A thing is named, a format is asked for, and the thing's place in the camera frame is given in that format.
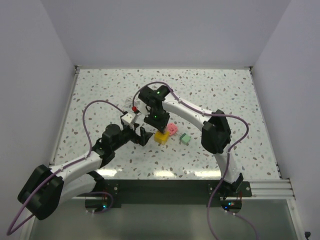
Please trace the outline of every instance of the terrazzo tabletop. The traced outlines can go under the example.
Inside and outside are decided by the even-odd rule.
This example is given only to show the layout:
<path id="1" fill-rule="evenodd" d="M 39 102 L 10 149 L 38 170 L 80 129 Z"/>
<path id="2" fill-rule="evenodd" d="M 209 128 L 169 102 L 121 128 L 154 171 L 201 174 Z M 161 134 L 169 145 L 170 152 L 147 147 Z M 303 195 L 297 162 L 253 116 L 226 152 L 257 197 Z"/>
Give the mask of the terrazzo tabletop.
<path id="1" fill-rule="evenodd" d="M 88 150 L 82 125 L 82 112 L 88 103 L 108 100 L 130 111 L 130 100 L 136 91 L 154 81 L 168 83 L 178 95 L 195 105 L 212 111 L 220 109 L 246 120 L 249 134 L 232 152 L 237 167 L 246 180 L 280 178 L 247 69 L 81 69 L 53 164 L 65 163 Z M 139 107 L 140 100 L 136 99 L 136 102 Z M 228 122 L 233 143 L 246 128 L 236 119 L 228 118 Z M 93 144 L 111 123 L 121 125 L 120 112 L 110 105 L 95 103 L 88 108 L 86 124 Z M 143 116 L 138 123 L 146 131 L 156 132 L 155 128 L 143 123 Z M 165 145 L 158 144 L 153 137 L 144 147 L 128 142 L 98 172 L 106 179 L 220 179 L 215 158 L 201 145 L 201 132 L 173 113 L 169 123 L 175 123 L 178 132 Z M 179 140 L 183 133 L 191 136 L 188 145 Z"/>

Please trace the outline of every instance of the gray wall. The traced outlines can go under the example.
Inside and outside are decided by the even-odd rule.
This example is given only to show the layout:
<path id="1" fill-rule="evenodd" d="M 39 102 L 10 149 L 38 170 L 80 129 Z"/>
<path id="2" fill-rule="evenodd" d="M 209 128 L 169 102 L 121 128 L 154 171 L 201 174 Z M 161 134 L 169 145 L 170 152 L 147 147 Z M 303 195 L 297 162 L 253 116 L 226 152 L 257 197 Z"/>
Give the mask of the gray wall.
<path id="1" fill-rule="evenodd" d="M 248 67 L 290 0 L 42 0 L 75 65 Z"/>
<path id="2" fill-rule="evenodd" d="M 253 68 L 280 170 L 320 239 L 320 1 L 292 0 Z"/>
<path id="3" fill-rule="evenodd" d="M 0 1 L 0 239 L 57 137 L 73 65 L 39 0 Z M 18 239 L 19 233 L 8 237 Z"/>

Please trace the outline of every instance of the green block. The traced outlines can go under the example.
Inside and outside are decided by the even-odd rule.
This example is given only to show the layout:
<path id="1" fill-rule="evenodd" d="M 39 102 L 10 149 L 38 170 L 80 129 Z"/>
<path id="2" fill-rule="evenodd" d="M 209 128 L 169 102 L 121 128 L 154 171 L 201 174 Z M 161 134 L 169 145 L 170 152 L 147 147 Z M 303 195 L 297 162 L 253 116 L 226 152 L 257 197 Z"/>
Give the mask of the green block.
<path id="1" fill-rule="evenodd" d="M 186 133 L 182 134 L 182 136 L 180 137 L 180 140 L 183 144 L 187 144 L 190 142 L 191 140 L 191 136 L 187 135 Z"/>

